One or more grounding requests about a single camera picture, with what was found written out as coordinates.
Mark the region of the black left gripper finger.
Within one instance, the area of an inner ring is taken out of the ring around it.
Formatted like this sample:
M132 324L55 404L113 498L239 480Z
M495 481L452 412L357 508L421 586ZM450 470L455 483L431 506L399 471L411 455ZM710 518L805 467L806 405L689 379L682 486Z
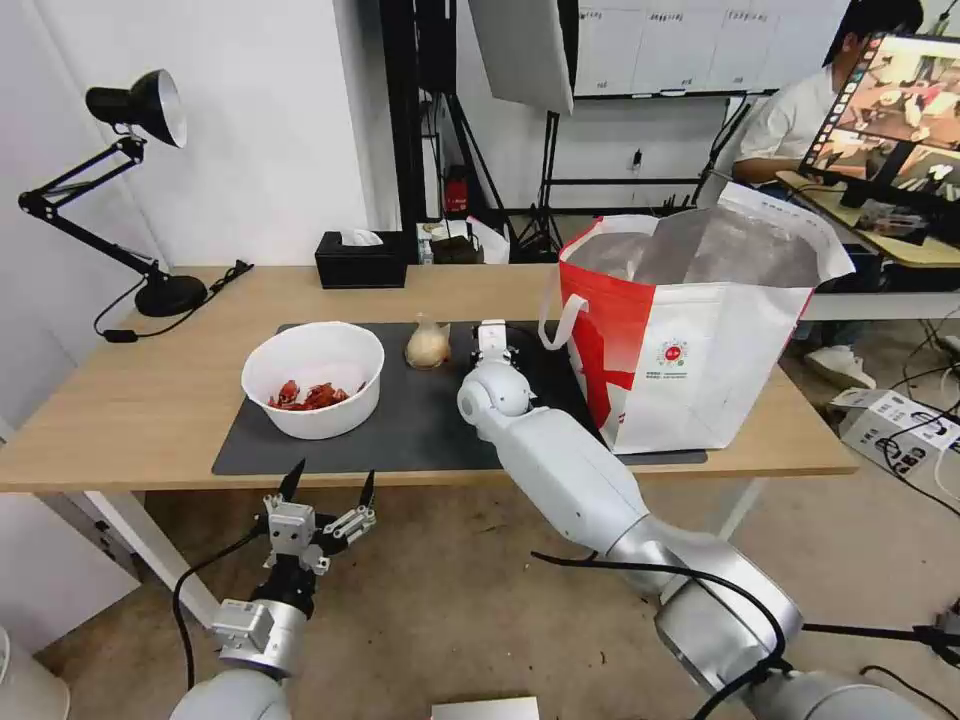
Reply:
M305 469L306 459L301 458L294 467L283 477L279 488L272 494L263 498L264 513L260 519L260 527L267 530L270 518L286 510L288 505L294 505L294 496L298 489L300 479Z
M376 525L374 510L375 471L371 470L356 506L324 525L320 531L320 548L325 557L347 550Z

